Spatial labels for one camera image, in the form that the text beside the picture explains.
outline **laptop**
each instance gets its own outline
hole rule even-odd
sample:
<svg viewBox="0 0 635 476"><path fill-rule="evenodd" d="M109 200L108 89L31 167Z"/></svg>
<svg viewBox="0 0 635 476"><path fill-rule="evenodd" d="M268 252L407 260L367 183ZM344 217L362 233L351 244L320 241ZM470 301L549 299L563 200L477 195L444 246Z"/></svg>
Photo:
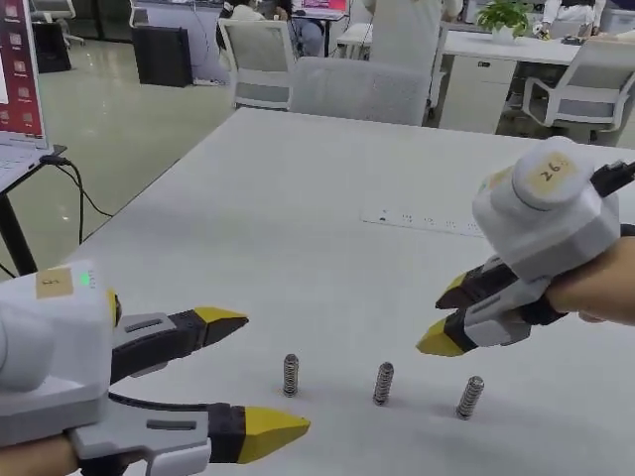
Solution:
<svg viewBox="0 0 635 476"><path fill-rule="evenodd" d="M0 192L53 151L45 134L29 0L0 0Z"/></svg>

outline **white cabinet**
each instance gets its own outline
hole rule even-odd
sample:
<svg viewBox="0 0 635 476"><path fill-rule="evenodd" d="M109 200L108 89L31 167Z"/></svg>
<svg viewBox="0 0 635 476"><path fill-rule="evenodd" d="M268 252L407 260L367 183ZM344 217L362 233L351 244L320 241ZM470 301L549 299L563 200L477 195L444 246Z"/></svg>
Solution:
<svg viewBox="0 0 635 476"><path fill-rule="evenodd" d="M494 134L515 69L513 60L454 57L439 127Z"/></svg>

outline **laptop screen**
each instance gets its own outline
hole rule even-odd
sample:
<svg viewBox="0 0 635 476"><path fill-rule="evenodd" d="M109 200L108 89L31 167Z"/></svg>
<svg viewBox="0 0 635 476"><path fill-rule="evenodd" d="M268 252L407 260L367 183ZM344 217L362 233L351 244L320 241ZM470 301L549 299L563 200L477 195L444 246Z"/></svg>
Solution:
<svg viewBox="0 0 635 476"><path fill-rule="evenodd" d="M27 15L25 0L0 0L0 133L38 139L44 135L44 125Z"/></svg>

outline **table surface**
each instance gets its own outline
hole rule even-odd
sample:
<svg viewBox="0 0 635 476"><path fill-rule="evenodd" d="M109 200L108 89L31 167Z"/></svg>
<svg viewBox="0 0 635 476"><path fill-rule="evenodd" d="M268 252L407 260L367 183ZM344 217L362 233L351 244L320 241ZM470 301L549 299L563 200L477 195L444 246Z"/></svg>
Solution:
<svg viewBox="0 0 635 476"><path fill-rule="evenodd" d="M372 28L367 23L350 27L337 42L341 45L358 46L362 42L370 46L373 42ZM543 41L535 38L519 38L516 45L496 45L486 33L447 32L444 53L460 57L488 58L492 60L516 60L547 64L571 64L579 47L563 45L560 40Z"/></svg>
<svg viewBox="0 0 635 476"><path fill-rule="evenodd" d="M571 316L508 348L424 356L415 344L444 316L436 298L489 246L360 220L377 204L468 216L481 178L534 144L239 110L69 258L96 260L124 313L213 304L250 316L219 345L116 390L268 406L313 422L271 457L210 475L631 476L635 330ZM635 151L579 152L599 165L635 160ZM633 220L635 185L621 193L622 218ZM291 352L300 393L286 399ZM395 380L377 408L384 361ZM453 407L475 374L485 392L473 419L460 421Z"/></svg>

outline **human hand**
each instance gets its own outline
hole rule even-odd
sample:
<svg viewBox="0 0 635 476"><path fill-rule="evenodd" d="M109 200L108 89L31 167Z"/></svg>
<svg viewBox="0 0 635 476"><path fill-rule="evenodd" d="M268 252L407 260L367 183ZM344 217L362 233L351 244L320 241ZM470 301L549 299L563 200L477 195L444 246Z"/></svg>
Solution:
<svg viewBox="0 0 635 476"><path fill-rule="evenodd" d="M456 17L450 15L448 12L444 12L444 15L442 16L442 21L446 23L453 23L455 20L456 20Z"/></svg>
<svg viewBox="0 0 635 476"><path fill-rule="evenodd" d="M283 22L289 21L289 15L284 8L276 7L276 15L278 15L278 18Z"/></svg>
<svg viewBox="0 0 635 476"><path fill-rule="evenodd" d="M602 255L556 279L547 299L559 312L588 322L635 325L635 237L623 237Z"/></svg>
<svg viewBox="0 0 635 476"><path fill-rule="evenodd" d="M0 476L65 476L77 470L77 459L64 436L0 449Z"/></svg>

